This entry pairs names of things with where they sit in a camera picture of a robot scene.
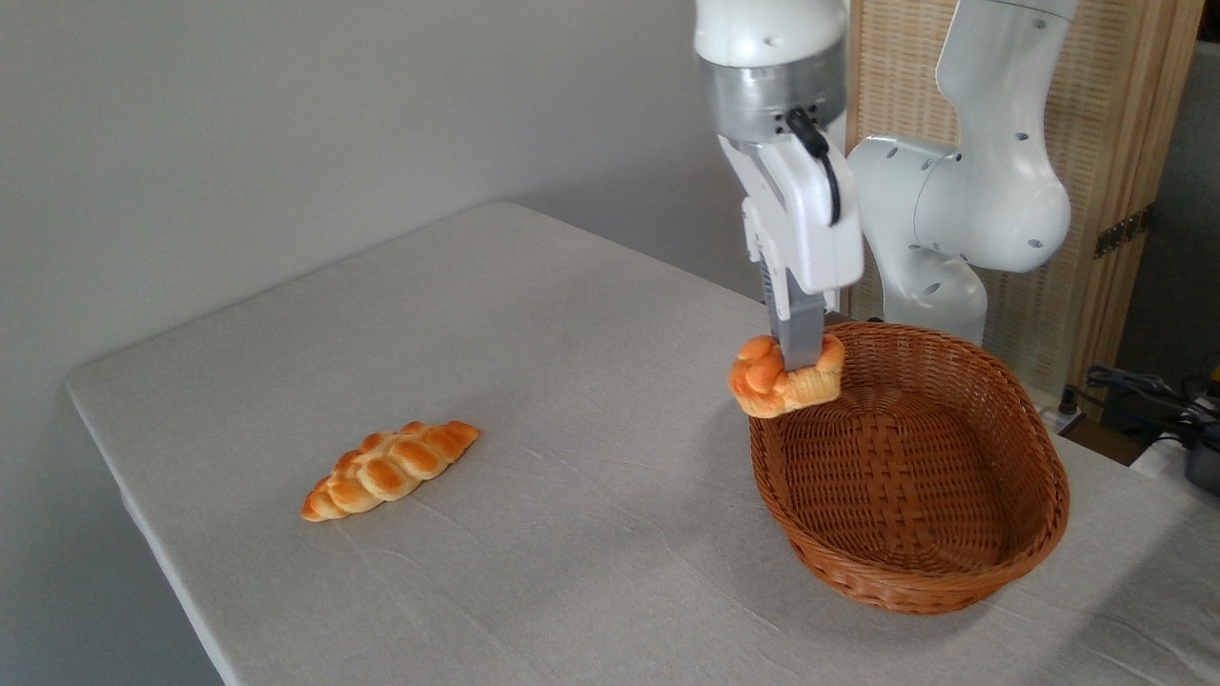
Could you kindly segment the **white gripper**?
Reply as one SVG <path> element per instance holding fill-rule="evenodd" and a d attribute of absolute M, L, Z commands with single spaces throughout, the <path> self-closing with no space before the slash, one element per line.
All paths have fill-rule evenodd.
<path fill-rule="evenodd" d="M 813 367 L 824 352 L 826 299 L 821 292 L 854 284 L 864 272 L 852 168 L 836 145 L 830 146 L 830 166 L 824 168 L 792 134 L 762 144 L 727 135 L 719 142 L 745 192 L 745 251 L 753 262 L 760 261 L 762 304 L 784 369 Z M 791 317 L 780 319 L 782 299 L 773 287 L 787 293 L 788 276 L 802 291 L 795 288 Z"/>

